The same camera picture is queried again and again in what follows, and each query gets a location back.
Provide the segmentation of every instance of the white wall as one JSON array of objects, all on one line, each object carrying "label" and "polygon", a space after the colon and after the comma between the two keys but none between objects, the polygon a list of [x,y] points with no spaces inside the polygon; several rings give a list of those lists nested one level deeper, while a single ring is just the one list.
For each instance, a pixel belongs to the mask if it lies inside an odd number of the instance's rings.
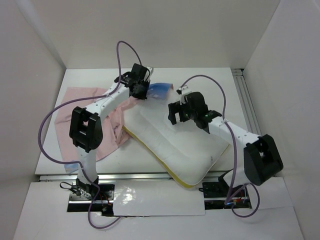
[{"label": "white wall", "polygon": [[40,154],[38,127],[54,105],[64,69],[14,0],[0,2],[0,238],[13,238]]},{"label": "white wall", "polygon": [[281,0],[244,77],[263,133],[275,138],[305,239],[319,239],[320,0]]},{"label": "white wall", "polygon": [[[67,68],[244,68],[279,0],[31,0]],[[122,48],[131,67],[134,54]]]}]

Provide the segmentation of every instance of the pink cloth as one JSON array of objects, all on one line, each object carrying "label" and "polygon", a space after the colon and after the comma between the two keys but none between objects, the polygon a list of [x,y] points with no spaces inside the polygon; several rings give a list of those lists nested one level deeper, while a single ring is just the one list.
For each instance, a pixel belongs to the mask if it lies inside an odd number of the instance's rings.
[{"label": "pink cloth", "polygon": [[[97,87],[68,87],[62,103],[78,98],[100,96],[105,92],[105,89]],[[94,99],[78,101],[68,104],[58,110],[54,125],[62,160],[64,162],[75,161],[78,159],[76,147],[73,145],[72,139],[69,137],[72,111],[77,106],[84,108],[94,101]],[[130,97],[128,100],[121,103],[103,121],[103,140],[100,146],[97,148],[96,161],[108,156],[129,139],[129,135],[122,129],[124,122],[123,110],[134,106],[135,102],[136,100]]]}]

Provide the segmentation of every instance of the purple hose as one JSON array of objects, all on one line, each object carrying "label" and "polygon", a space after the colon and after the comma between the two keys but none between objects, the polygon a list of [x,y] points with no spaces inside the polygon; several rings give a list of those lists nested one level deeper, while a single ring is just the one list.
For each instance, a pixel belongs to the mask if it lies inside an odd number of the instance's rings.
[{"label": "purple hose", "polygon": [[[120,56],[119,56],[119,45],[120,45],[121,43],[122,43],[122,44],[126,44],[127,46],[129,46],[129,47],[134,51],[134,53],[136,54],[136,56],[137,56],[137,58],[138,58],[138,60],[139,60],[140,65],[142,65],[141,59],[140,59],[138,53],[136,52],[136,50],[135,50],[129,43],[127,43],[127,42],[125,42],[125,41],[119,41],[119,42],[117,43],[117,45],[116,45],[116,57],[117,57],[118,68],[119,68],[119,81],[118,81],[118,84],[116,85],[115,89],[112,90],[112,91],[109,93],[109,95],[111,95],[111,94],[113,94],[114,92],[116,92],[117,89],[118,89],[119,86],[120,86],[120,83],[121,83],[121,82],[120,82],[120,79],[121,79],[121,63],[120,63]],[[84,101],[84,100],[91,100],[91,99],[100,99],[100,98],[105,98],[106,96],[107,96],[107,95],[82,97],[82,98],[78,98],[78,99],[74,99],[74,100],[70,100],[70,101],[64,102],[64,103],[62,103],[61,105],[55,107],[55,108],[52,109],[52,110],[44,117],[44,119],[42,120],[42,122],[41,122],[41,124],[40,124],[40,127],[39,127],[38,137],[37,137],[40,151],[43,153],[43,155],[44,155],[47,159],[49,159],[49,160],[51,160],[52,162],[57,163],[57,164],[64,164],[64,165],[65,165],[65,164],[79,164],[79,165],[80,165],[80,168],[81,168],[81,170],[82,170],[82,172],[83,172],[84,177],[88,180],[89,183],[91,183],[93,186],[95,186],[95,187],[98,189],[97,193],[94,195],[93,199],[91,200],[91,203],[90,203],[89,209],[88,209],[88,215],[87,215],[87,216],[88,216],[88,222],[89,222],[89,224],[90,224],[93,228],[95,228],[95,229],[106,229],[106,228],[108,228],[108,227],[111,227],[113,224],[115,224],[117,221],[119,221],[121,217],[120,217],[120,216],[117,217],[113,222],[111,222],[110,224],[105,225],[105,226],[96,226],[96,225],[94,225],[94,224],[92,223],[90,212],[91,212],[91,208],[92,208],[93,202],[96,200],[97,196],[98,196],[99,193],[100,193],[100,187],[99,187],[99,185],[95,184],[94,182],[92,182],[92,181],[89,179],[86,171],[83,169],[84,166],[83,166],[82,162],[80,162],[80,161],[59,161],[59,160],[56,160],[56,159],[52,158],[51,156],[49,156],[49,155],[47,154],[47,152],[45,151],[43,145],[42,145],[41,135],[42,135],[42,130],[43,130],[43,128],[44,128],[44,125],[45,125],[46,121],[47,121],[48,118],[49,118],[55,111],[57,111],[58,109],[64,107],[65,105],[72,104],[72,103],[75,103],[75,102]]]},{"label": "purple hose", "polygon": [[[213,81],[215,84],[217,84],[217,86],[220,88],[221,92],[222,92],[222,95],[223,95],[223,109],[222,109],[222,118],[223,120],[225,120],[225,114],[226,114],[226,106],[227,106],[227,99],[226,99],[226,94],[225,94],[225,91],[223,90],[222,86],[216,81],[214,80],[212,77],[209,77],[207,75],[203,75],[203,74],[198,74],[198,75],[194,75],[192,77],[189,77],[182,85],[181,87],[183,87],[184,85],[187,84],[187,82],[189,82],[191,79],[194,79],[194,78],[197,78],[197,77],[203,77],[203,78],[207,78],[207,79],[210,79],[211,81]],[[232,138],[232,143],[233,143],[233,156],[234,156],[234,161],[233,161],[233,172],[232,172],[232,177],[231,177],[231,182],[230,182],[230,187],[229,187],[229,190],[228,190],[228,193],[226,195],[226,199],[224,201],[224,204],[227,205],[231,199],[236,195],[236,193],[239,193],[242,189],[244,189],[246,187],[246,184],[244,184],[240,189],[240,191],[236,191],[233,195],[232,195],[232,189],[234,187],[234,183],[235,183],[235,179],[236,179],[236,171],[237,171],[237,164],[238,164],[238,154],[237,154],[237,142],[236,142],[236,137],[235,137],[235,134],[234,134],[234,131],[232,131],[232,128],[230,127],[229,123],[227,121],[224,122],[224,124],[226,125],[226,127],[229,129],[230,131],[230,134],[231,134],[231,138]],[[258,193],[258,190],[256,188],[256,186],[254,186],[252,183],[250,183],[253,188],[255,189],[256,191],[256,194],[258,196],[258,204],[257,204],[257,207],[255,208],[255,210],[247,215],[247,216],[241,216],[241,215],[238,215],[237,213],[234,212],[233,210],[233,206],[232,206],[232,212],[238,216],[238,217],[241,217],[241,218],[248,218],[248,217],[251,217],[253,214],[256,213],[256,211],[258,210],[259,208],[259,205],[260,205],[260,195]]]}]

